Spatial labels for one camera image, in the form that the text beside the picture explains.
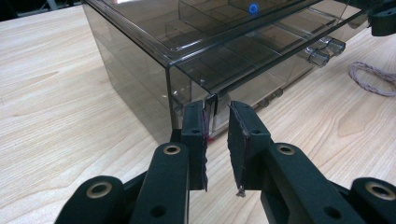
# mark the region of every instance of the screw hole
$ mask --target screw hole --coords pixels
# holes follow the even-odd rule
[[[285,146],[279,147],[277,150],[278,150],[280,153],[285,154],[285,155],[288,155],[288,156],[293,155],[293,154],[295,153],[295,150],[294,150],[293,148],[285,147]]]
[[[166,148],[163,149],[163,153],[165,153],[166,155],[176,155],[179,152],[180,152],[180,147],[178,146],[167,146]]]
[[[152,217],[163,217],[166,214],[165,207],[158,205],[151,209],[150,211]]]
[[[380,187],[373,187],[373,191],[375,191],[378,194],[381,194],[383,196],[389,196],[389,192],[387,192],[386,190],[380,188]]]
[[[323,208],[323,211],[326,213],[327,216],[332,217],[334,219],[340,219],[341,218],[341,213],[337,209],[335,209],[333,207],[325,206]]]
[[[381,184],[375,182],[368,182],[366,183],[366,189],[377,198],[387,201],[396,200],[395,192]]]
[[[92,193],[102,193],[107,189],[106,185],[98,185],[92,189]]]
[[[112,185],[108,182],[99,182],[91,185],[87,189],[87,196],[92,199],[105,197],[112,189]]]

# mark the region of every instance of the wood grain surface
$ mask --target wood grain surface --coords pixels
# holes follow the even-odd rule
[[[348,41],[259,111],[274,140],[347,188],[361,176],[396,185],[396,99],[347,74],[355,61],[395,73],[395,46],[370,30]],[[160,143],[141,120],[111,85],[82,7],[1,22],[0,223],[52,223],[85,180],[145,171]],[[267,223],[258,191],[235,196],[226,137],[209,146],[208,192],[191,193],[190,223]]]

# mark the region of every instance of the rope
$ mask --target rope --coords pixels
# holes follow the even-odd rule
[[[396,85],[394,83],[396,81],[396,74],[384,72],[376,67],[372,67],[372,66],[368,65],[367,63],[355,62],[349,66],[350,77],[352,77],[352,79],[356,83],[358,83],[362,88],[364,88],[365,90],[371,91],[378,95],[383,95],[383,96],[396,96],[396,91],[382,91],[382,90],[377,89],[376,87],[373,87],[367,83],[362,82],[357,76],[357,71],[359,69],[370,72],[370,73],[378,76],[379,78],[387,81],[390,85],[393,86],[394,90],[396,90]]]

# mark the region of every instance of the plastic drawer organizer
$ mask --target plastic drawer organizer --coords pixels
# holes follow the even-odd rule
[[[111,83],[157,138],[197,100],[209,132],[222,131],[231,100],[267,106],[366,25],[333,0],[85,0],[84,10]]]

